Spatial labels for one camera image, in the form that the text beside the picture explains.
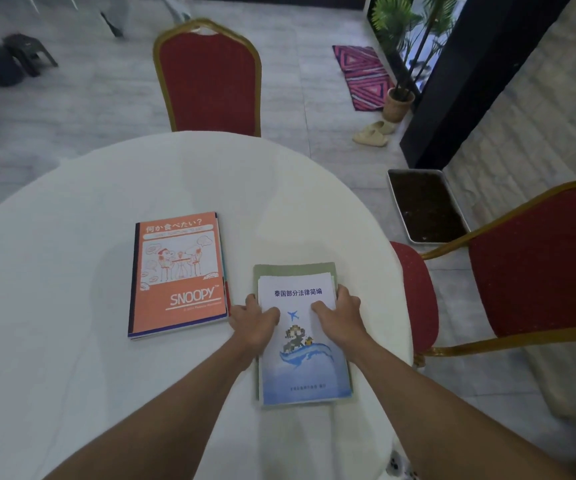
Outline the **person's right hand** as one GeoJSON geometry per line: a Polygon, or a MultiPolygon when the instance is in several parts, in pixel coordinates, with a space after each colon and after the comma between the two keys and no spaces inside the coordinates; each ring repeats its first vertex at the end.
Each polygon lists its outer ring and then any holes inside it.
{"type": "Polygon", "coordinates": [[[350,362],[356,362],[356,358],[371,343],[372,338],[364,327],[360,298],[351,295],[344,285],[339,285],[337,291],[333,308],[335,317],[332,320],[318,320],[327,337],[340,347],[350,362]]]}

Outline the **person's left hand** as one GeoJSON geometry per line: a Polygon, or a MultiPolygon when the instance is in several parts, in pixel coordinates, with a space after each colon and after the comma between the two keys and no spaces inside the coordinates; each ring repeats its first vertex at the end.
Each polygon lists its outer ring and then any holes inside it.
{"type": "Polygon", "coordinates": [[[233,333],[228,344],[232,344],[247,359],[252,360],[262,354],[275,332],[263,329],[262,313],[266,310],[259,305],[253,293],[246,296],[244,305],[234,305],[230,310],[229,324],[233,333]]]}

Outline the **person's left forearm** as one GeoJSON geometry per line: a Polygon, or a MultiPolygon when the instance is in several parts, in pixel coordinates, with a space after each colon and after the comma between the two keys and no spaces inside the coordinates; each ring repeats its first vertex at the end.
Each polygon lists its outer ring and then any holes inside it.
{"type": "Polygon", "coordinates": [[[193,480],[230,390],[267,343],[259,334],[235,333],[44,480],[193,480]]]}

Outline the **person's right forearm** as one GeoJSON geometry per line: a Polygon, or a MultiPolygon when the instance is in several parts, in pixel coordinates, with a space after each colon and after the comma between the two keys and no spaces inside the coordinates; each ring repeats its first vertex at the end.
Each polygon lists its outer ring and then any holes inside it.
{"type": "Polygon", "coordinates": [[[575,480],[539,448],[370,336],[350,344],[348,358],[371,386],[421,480],[575,480]]]}

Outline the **orange cartoon notebook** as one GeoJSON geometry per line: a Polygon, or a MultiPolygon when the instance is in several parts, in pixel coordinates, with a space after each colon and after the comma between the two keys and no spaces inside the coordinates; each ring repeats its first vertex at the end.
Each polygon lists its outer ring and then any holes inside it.
{"type": "Polygon", "coordinates": [[[129,339],[221,321],[229,311],[215,212],[136,223],[129,339]]]}

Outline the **tray of dark soil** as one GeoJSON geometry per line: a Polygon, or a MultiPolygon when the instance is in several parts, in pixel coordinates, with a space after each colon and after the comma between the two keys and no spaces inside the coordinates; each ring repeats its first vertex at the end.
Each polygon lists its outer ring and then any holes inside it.
{"type": "Polygon", "coordinates": [[[436,169],[389,169],[388,183],[407,240],[438,246],[470,228],[444,173],[436,169]]]}

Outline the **white spotted fabric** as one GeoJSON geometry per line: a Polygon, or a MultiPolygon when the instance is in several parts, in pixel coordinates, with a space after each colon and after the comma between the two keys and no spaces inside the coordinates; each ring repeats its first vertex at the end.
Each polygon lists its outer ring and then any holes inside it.
{"type": "Polygon", "coordinates": [[[385,472],[396,480],[420,480],[408,458],[397,449],[391,451],[385,472]]]}

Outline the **woven plant pot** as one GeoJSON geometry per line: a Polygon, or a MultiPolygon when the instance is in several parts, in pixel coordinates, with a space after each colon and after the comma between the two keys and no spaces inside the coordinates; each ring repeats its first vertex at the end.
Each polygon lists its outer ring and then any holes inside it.
{"type": "Polygon", "coordinates": [[[400,123],[414,102],[413,91],[403,87],[388,89],[382,109],[382,119],[389,123],[400,123]]]}

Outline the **white tablecloth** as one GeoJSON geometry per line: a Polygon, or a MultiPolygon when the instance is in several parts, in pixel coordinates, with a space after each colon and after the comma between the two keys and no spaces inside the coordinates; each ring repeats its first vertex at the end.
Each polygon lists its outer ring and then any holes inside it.
{"type": "Polygon", "coordinates": [[[402,268],[363,202],[259,137],[139,137],[62,163],[0,204],[0,480],[42,479],[231,336],[227,321],[127,337],[138,222],[214,211],[233,304],[255,264],[334,262],[366,328],[412,363],[402,268]]]}

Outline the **red gold banquet chair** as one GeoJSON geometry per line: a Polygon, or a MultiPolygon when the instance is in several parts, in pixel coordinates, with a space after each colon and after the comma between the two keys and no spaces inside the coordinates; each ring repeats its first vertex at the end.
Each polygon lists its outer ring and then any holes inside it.
{"type": "Polygon", "coordinates": [[[247,38],[196,18],[160,33],[153,60],[172,132],[261,136],[262,63],[247,38]]]}
{"type": "Polygon", "coordinates": [[[390,244],[402,266],[415,367],[427,357],[576,342],[576,181],[431,251],[390,244]],[[426,262],[461,248],[494,337],[437,347],[438,304],[426,262]]]}

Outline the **pink patterned rug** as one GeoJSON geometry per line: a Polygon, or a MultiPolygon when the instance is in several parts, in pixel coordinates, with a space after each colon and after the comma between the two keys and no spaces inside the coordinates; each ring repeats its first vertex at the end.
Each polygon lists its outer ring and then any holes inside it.
{"type": "Polygon", "coordinates": [[[372,47],[333,45],[355,111],[382,111],[392,78],[372,47]]]}

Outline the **black pillar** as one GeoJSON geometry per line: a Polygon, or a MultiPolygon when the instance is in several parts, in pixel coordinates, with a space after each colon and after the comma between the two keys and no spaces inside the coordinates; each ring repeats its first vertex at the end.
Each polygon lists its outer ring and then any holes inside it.
{"type": "Polygon", "coordinates": [[[444,169],[571,0],[468,0],[400,140],[411,169],[444,169]]]}

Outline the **green palm plant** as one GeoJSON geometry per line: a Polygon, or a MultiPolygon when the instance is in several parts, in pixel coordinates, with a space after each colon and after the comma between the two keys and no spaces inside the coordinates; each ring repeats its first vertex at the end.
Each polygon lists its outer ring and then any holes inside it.
{"type": "Polygon", "coordinates": [[[463,0],[375,0],[370,21],[383,51],[404,65],[396,76],[403,101],[426,82],[452,34],[463,0]]]}

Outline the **black plastic stool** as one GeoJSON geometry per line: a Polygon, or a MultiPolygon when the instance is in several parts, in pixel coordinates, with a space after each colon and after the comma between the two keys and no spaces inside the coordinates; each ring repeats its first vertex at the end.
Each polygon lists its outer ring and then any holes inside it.
{"type": "Polygon", "coordinates": [[[53,67],[59,67],[59,64],[45,48],[45,46],[36,38],[27,36],[22,33],[10,34],[3,39],[3,46],[21,65],[22,69],[30,77],[39,77],[41,72],[37,69],[35,62],[39,60],[39,54],[42,53],[53,67]]]}

